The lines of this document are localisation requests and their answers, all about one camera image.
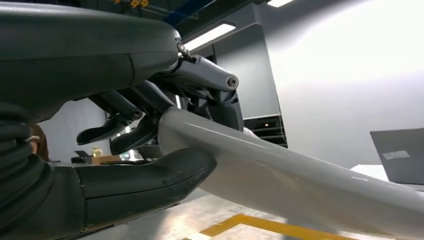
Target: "gray robotic forearm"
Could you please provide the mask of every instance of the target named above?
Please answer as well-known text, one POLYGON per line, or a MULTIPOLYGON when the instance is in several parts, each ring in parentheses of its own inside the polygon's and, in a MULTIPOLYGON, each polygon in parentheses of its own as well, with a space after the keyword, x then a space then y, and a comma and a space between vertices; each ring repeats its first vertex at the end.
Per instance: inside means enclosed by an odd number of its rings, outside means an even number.
POLYGON ((174 106, 162 90, 186 98, 188 111, 243 128, 237 78, 190 56, 163 22, 0 2, 0 32, 2 240, 58 239, 172 205, 216 166, 208 152, 188 148, 146 165, 52 167, 32 154, 26 124, 50 119, 65 102, 89 98, 110 114, 78 135, 80 145, 115 136, 145 115, 112 141, 114 154, 157 134, 161 115, 174 106))

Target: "laptop lid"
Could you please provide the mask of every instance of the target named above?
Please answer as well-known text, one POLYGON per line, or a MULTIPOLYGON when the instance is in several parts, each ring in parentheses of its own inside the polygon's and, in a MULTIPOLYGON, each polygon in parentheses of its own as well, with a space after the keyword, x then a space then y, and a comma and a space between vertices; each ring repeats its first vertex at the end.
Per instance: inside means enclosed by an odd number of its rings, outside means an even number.
POLYGON ((75 151, 75 153, 83 159, 90 159, 91 156, 86 153, 86 151, 75 151))
POLYGON ((424 185, 424 128, 370 134, 391 182, 424 185))

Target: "concrete floor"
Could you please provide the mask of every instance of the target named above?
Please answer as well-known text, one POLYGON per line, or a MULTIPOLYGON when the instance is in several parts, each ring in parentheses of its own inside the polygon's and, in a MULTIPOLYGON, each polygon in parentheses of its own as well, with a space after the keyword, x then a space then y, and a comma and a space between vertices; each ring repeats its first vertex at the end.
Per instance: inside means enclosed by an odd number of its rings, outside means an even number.
MULTIPOLYGON (((200 232, 243 214, 258 219, 286 223, 286 219, 256 211, 211 195, 203 190, 195 190, 180 205, 146 214, 127 223, 85 236, 80 240, 292 240, 299 239, 257 227, 238 224, 230 229, 209 237, 200 232)), ((338 232, 338 235, 359 240, 388 240, 390 238, 338 232)))

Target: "bottle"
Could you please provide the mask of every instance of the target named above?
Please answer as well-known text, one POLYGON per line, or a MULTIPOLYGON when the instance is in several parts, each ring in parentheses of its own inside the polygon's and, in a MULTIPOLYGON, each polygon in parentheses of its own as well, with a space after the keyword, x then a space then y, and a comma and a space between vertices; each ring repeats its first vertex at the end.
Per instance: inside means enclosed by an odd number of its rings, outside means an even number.
POLYGON ((98 146, 94 146, 91 149, 92 155, 93 157, 100 157, 103 155, 103 151, 98 147, 98 146))

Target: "ceiling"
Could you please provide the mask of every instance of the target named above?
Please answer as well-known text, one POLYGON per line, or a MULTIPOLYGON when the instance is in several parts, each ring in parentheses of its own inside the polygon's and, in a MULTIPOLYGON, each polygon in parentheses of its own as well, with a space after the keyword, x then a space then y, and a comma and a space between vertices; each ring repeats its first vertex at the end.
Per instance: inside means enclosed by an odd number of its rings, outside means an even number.
POLYGON ((187 37, 214 21, 222 19, 249 3, 265 0, 139 0, 148 2, 145 7, 131 7, 133 0, 15 0, 74 6, 119 13, 167 22, 187 37))

